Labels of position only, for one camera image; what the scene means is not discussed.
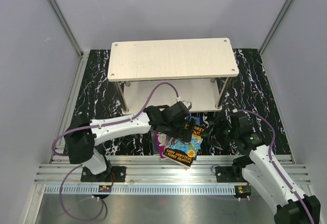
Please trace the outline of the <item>169-Storey Treehouse book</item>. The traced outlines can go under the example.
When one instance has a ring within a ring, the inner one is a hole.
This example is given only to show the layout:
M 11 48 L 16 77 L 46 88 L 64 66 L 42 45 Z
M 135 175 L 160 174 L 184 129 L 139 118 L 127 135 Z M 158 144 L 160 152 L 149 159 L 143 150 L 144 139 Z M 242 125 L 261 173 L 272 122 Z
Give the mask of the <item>169-Storey Treehouse book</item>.
M 190 142 L 184 142 L 179 139 L 171 138 L 163 151 L 163 157 L 170 159 L 183 167 L 189 169 L 204 139 L 206 128 L 199 124 L 199 118 L 191 116 L 185 129 L 194 125 Z

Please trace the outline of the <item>purple puzzle book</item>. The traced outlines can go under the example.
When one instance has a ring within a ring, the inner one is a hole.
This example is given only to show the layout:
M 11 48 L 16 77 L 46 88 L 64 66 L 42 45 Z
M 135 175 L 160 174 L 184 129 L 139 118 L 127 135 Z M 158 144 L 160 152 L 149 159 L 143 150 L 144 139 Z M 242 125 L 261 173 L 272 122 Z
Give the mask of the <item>purple puzzle book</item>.
M 169 142 L 169 139 L 170 139 L 169 136 L 164 133 L 157 132 L 157 131 L 154 131 L 153 135 L 154 135 L 154 143 L 158 148 L 158 153 L 159 153 L 160 159 L 166 160 L 167 158 L 163 155 L 163 153 Z

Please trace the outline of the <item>dark blue book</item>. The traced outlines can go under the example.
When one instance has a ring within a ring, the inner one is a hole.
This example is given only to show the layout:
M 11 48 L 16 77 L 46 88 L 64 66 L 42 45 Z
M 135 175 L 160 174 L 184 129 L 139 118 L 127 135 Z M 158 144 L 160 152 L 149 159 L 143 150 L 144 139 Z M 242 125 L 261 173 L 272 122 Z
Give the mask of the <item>dark blue book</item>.
M 152 152 L 153 155 L 159 155 L 159 142 L 158 142 L 158 133 L 153 131 L 151 133 L 152 136 Z

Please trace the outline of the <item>Jane Eyre book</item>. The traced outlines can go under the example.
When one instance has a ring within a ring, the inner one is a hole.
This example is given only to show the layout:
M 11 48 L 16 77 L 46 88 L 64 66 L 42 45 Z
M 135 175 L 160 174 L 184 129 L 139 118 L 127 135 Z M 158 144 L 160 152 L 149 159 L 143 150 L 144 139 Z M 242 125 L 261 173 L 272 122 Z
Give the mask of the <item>Jane Eyre book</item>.
M 165 159 L 165 156 L 163 155 L 164 150 L 166 146 L 168 145 L 171 137 L 166 135 L 166 134 L 159 134 L 158 136 L 158 142 L 159 142 L 159 153 L 160 153 L 160 158 Z

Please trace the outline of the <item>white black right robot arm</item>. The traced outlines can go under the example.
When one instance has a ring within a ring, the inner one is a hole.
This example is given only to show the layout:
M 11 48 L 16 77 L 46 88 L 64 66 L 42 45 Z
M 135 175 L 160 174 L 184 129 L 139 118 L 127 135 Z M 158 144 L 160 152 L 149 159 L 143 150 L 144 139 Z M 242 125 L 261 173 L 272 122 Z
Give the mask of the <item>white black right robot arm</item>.
M 209 124 L 209 145 L 227 149 L 234 143 L 241 156 L 231 165 L 231 175 L 246 181 L 260 194 L 274 215 L 275 223 L 319 223 L 321 204 L 307 195 L 287 174 L 268 142 L 255 133 L 247 110 L 233 110 L 229 117 L 218 115 Z

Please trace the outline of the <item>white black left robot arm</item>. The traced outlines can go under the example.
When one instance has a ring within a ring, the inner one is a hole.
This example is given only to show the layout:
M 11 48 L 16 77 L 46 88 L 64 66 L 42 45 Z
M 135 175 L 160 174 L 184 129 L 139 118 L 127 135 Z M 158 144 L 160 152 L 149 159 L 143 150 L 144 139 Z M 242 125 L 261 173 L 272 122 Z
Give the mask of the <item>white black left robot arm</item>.
M 190 142 L 193 127 L 188 125 L 192 103 L 179 101 L 168 106 L 148 106 L 137 114 L 90 121 L 70 127 L 64 135 L 71 164 L 81 164 L 99 182 L 110 176 L 110 164 L 96 147 L 108 140 L 157 131 Z

